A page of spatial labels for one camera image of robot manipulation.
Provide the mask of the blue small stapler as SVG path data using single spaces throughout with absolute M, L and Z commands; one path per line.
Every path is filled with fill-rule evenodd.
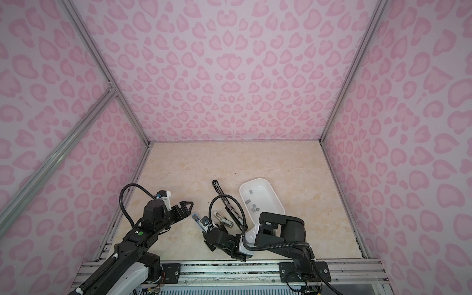
M 207 216 L 200 218 L 198 214 L 194 213 L 192 215 L 192 219 L 201 228 L 202 232 L 207 232 L 208 229 L 211 227 L 211 222 Z

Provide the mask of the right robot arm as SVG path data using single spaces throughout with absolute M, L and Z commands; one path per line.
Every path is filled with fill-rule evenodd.
M 210 226 L 203 237 L 211 251 L 221 250 L 243 263 L 255 252 L 269 251 L 292 259 L 296 270 L 302 274 L 318 273 L 315 255 L 306 241 L 305 223 L 297 217 L 263 212 L 253 242 L 243 234 L 230 234 L 220 225 Z

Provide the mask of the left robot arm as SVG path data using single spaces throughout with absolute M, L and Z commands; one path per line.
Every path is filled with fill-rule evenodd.
M 142 283 L 162 279 L 160 257 L 148 250 L 161 233 L 191 215 L 193 202 L 181 201 L 168 209 L 161 199 L 151 200 L 140 224 L 132 227 L 113 254 L 72 295 L 130 295 Z

